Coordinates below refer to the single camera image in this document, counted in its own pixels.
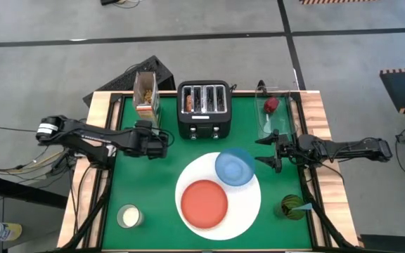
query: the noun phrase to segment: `black toaster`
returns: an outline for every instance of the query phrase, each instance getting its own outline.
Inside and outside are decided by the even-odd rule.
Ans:
[[[224,81],[187,81],[177,90],[182,138],[226,138],[231,130],[231,92]]]

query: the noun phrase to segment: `red plate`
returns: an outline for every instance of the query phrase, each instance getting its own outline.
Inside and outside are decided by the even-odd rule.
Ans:
[[[228,198],[223,188],[214,181],[199,180],[182,194],[181,210],[184,218],[196,228],[213,228],[228,211]]]

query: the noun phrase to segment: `white cup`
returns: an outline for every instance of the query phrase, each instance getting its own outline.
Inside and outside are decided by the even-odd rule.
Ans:
[[[117,222],[122,228],[134,228],[143,222],[143,214],[136,206],[127,204],[118,210]]]

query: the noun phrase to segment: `cardboard box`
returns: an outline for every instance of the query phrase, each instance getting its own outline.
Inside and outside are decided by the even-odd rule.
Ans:
[[[150,100],[145,95],[150,93]],[[141,119],[149,120],[153,127],[160,128],[160,98],[154,72],[137,72],[134,82],[132,105]]]

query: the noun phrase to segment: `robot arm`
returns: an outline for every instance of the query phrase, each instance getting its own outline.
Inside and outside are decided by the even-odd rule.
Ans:
[[[388,162],[392,158],[392,152],[388,142],[380,138],[365,138],[361,141],[336,143],[333,141],[324,141],[316,136],[303,134],[296,144],[288,140],[287,135],[279,135],[278,130],[274,130],[270,136],[256,141],[258,144],[275,144],[275,155],[272,157],[256,157],[273,169],[276,173],[282,170],[281,158],[287,157],[291,162],[298,158],[299,165],[309,165],[320,167],[321,164],[329,159],[352,159],[368,158],[372,161]]]
[[[113,131],[59,115],[43,118],[35,137],[40,145],[62,145],[86,155],[92,165],[107,168],[109,150],[83,139],[113,145],[130,157],[165,158],[168,134],[164,131],[156,134],[153,130],[152,123],[146,120],[137,121],[133,128]]]

